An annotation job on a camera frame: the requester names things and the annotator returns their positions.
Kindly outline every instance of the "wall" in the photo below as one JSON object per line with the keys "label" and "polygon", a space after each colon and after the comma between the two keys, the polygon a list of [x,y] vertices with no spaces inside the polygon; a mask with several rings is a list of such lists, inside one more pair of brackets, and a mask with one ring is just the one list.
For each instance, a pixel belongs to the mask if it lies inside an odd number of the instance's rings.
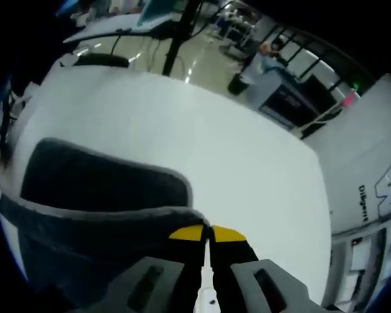
{"label": "wall", "polygon": [[332,233],[391,213],[391,76],[304,140],[319,155]]}

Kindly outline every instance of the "shiny floor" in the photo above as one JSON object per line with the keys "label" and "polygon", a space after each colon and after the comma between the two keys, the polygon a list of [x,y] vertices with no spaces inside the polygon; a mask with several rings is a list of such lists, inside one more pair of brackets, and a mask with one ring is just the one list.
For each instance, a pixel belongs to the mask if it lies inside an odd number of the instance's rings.
{"label": "shiny floor", "polygon": [[[110,53],[116,39],[98,38],[80,46],[87,44],[95,47],[94,52]],[[171,77],[244,103],[243,95],[235,97],[227,91],[232,77],[240,70],[238,63],[219,51],[221,45],[228,43],[205,31],[190,39],[181,46]],[[121,37],[113,54],[127,57],[134,69],[161,74],[170,44],[170,39],[159,42],[147,37]]]}

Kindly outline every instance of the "logo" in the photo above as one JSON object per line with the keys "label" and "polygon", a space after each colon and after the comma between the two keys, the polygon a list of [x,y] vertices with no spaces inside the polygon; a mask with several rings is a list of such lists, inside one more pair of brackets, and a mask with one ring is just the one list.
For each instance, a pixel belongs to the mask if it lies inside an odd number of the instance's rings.
{"label": "logo", "polygon": [[375,184],[375,195],[381,199],[378,203],[378,215],[385,216],[391,213],[391,165]]}
{"label": "logo", "polygon": [[359,194],[360,194],[360,206],[362,208],[362,215],[364,217],[364,222],[368,221],[368,209],[366,208],[366,191],[365,185],[359,186]]}

